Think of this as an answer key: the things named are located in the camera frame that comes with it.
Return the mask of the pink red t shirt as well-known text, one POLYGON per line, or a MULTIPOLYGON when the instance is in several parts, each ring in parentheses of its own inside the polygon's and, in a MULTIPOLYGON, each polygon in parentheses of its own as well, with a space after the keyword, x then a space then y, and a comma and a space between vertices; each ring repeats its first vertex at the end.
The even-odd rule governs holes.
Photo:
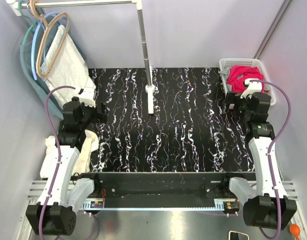
POLYGON ((247 88, 244 86, 246 79, 264 80, 264 75, 261 74, 257 67, 249 67, 243 65, 234 65, 229 72, 227 84, 231 86, 231 92, 242 93, 247 88))

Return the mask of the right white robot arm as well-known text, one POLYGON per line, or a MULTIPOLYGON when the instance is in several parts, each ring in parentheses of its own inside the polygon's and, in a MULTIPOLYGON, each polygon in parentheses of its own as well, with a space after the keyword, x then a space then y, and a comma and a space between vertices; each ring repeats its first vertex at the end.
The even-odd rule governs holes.
POLYGON ((226 181, 240 203, 244 223, 260 229, 283 230, 297 211, 280 178, 276 160, 276 135, 267 121, 271 97, 262 92, 237 93, 230 110, 239 114, 255 168, 256 185, 242 176, 226 181))

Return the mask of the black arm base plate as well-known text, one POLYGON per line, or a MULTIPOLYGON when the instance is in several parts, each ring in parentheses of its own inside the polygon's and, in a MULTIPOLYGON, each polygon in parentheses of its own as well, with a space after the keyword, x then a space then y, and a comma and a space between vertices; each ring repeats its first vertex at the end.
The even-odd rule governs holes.
POLYGON ((90 199, 105 190, 106 210, 163 210, 217 208, 215 201, 232 199, 227 189, 230 177, 255 181, 253 172, 90 172, 73 177, 95 180, 90 199))

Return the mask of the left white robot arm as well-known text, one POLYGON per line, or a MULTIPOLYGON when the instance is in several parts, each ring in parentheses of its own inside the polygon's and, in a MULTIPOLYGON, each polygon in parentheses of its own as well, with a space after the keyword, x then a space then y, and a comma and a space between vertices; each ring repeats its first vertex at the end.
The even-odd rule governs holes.
POLYGON ((101 194, 101 180, 95 173, 80 173, 73 189, 68 187, 74 166, 83 155, 83 145, 88 142, 87 127, 106 122, 107 108, 102 102, 92 107, 73 97, 64 104, 55 149, 46 157, 52 163, 51 173, 37 203, 29 205, 25 212, 34 233, 41 239, 70 236, 84 201, 101 194))

